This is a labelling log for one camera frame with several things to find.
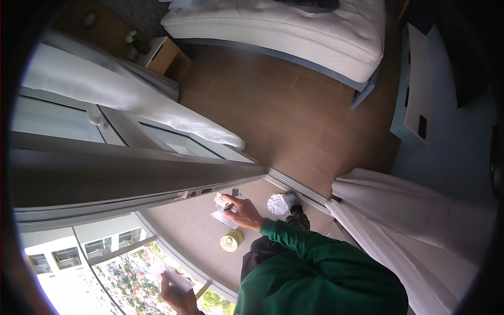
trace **white curtain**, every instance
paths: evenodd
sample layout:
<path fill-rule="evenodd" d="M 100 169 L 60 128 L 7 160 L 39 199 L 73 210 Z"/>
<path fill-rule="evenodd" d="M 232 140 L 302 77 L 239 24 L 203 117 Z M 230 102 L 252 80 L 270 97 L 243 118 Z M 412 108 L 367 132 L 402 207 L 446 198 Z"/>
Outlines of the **white curtain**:
<path fill-rule="evenodd" d="M 178 104 L 177 83 L 100 48 L 50 31 L 37 48 L 23 86 L 128 111 L 239 150 L 237 135 Z"/>
<path fill-rule="evenodd" d="M 496 211 L 410 181 L 356 168 L 333 182 L 327 208 L 359 245 L 392 270 L 417 315 L 451 314 L 489 245 Z"/>

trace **hand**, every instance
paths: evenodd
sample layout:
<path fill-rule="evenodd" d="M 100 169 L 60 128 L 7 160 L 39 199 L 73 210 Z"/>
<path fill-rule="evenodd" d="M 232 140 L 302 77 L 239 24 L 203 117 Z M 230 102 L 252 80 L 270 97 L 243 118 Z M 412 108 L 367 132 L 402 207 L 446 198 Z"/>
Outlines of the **hand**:
<path fill-rule="evenodd" d="M 161 274 L 161 278 L 161 297 L 177 312 L 177 315 L 201 315 L 192 289 L 185 294 L 178 294 L 170 287 L 168 278 L 164 273 Z"/>
<path fill-rule="evenodd" d="M 256 207 L 249 199 L 238 199 L 230 195 L 222 194 L 222 197 L 234 203 L 237 208 L 236 212 L 224 210 L 224 215 L 233 220 L 241 227 L 248 228 L 259 232 L 264 218 L 257 212 Z"/>

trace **wooden floor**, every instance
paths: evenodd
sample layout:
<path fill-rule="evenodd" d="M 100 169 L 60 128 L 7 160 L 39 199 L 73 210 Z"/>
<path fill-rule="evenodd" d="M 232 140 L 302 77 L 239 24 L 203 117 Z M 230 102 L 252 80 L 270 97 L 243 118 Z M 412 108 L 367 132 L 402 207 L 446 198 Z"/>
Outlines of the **wooden floor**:
<path fill-rule="evenodd" d="M 400 141 L 389 132 L 400 71 L 387 34 L 377 87 L 356 109 L 354 90 L 281 59 L 226 47 L 186 47 L 193 59 L 179 103 L 246 142 L 244 153 L 330 197 L 355 167 L 390 173 Z"/>

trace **bed frame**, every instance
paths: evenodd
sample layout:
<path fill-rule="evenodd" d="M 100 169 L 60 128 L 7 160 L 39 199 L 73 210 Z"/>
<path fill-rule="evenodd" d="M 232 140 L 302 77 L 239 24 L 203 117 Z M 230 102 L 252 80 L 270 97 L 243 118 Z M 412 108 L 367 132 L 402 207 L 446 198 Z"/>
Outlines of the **bed frame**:
<path fill-rule="evenodd" d="M 231 47 L 231 48 L 237 48 L 237 49 L 257 52 L 257 53 L 265 54 L 265 55 L 268 55 L 271 57 L 284 59 L 284 60 L 293 62 L 295 64 L 304 66 L 306 68 L 312 69 L 312 70 L 317 71 L 319 73 L 322 73 L 330 78 L 338 80 L 341 83 L 346 84 L 349 87 L 355 89 L 355 94 L 353 96 L 352 102 L 350 103 L 350 107 L 352 107 L 352 108 L 356 108 L 360 103 L 362 103 L 366 99 L 366 97 L 368 97 L 369 94 L 371 94 L 374 87 L 376 86 L 376 81 L 378 80 L 378 74 L 380 72 L 380 66 L 381 66 L 381 65 L 378 66 L 378 68 L 374 71 L 374 73 L 371 75 L 369 80 L 367 80 L 367 82 L 358 83 L 358 82 L 355 82 L 354 80 L 347 78 L 346 76 L 344 76 L 342 74 L 339 74 L 331 69 L 328 69 L 326 67 L 318 65 L 314 62 L 293 56 L 293 55 L 285 53 L 285 52 L 281 52 L 278 50 L 273 50 L 273 49 L 269 49 L 269 48 L 265 48 L 265 47 L 260 47 L 260 46 L 256 46 L 256 45 L 240 43 L 240 42 L 235 42 L 235 41 L 230 41 L 230 40 L 213 39 L 213 38 L 176 38 L 176 39 L 174 39 L 174 41 L 178 46 L 181 46 L 184 44 L 201 44 L 201 45 L 212 45 L 212 46 L 224 46 L 224 47 Z"/>

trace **paint can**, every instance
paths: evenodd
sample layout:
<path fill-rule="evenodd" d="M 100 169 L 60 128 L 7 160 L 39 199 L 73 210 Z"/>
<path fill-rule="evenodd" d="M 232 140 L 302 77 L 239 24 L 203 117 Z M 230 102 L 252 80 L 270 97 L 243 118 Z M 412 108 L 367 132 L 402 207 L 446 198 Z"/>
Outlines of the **paint can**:
<path fill-rule="evenodd" d="M 239 230 L 231 230 L 221 237 L 221 247 L 230 253 L 235 251 L 241 242 L 243 242 L 243 233 Z"/>

